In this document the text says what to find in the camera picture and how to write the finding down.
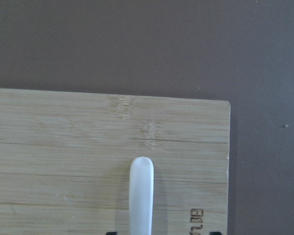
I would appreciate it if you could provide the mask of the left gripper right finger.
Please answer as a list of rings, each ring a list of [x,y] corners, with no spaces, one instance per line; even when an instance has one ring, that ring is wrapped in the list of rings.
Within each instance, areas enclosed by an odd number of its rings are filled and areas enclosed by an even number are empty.
[[[209,235],[222,235],[222,233],[219,231],[213,231],[213,232],[209,232]]]

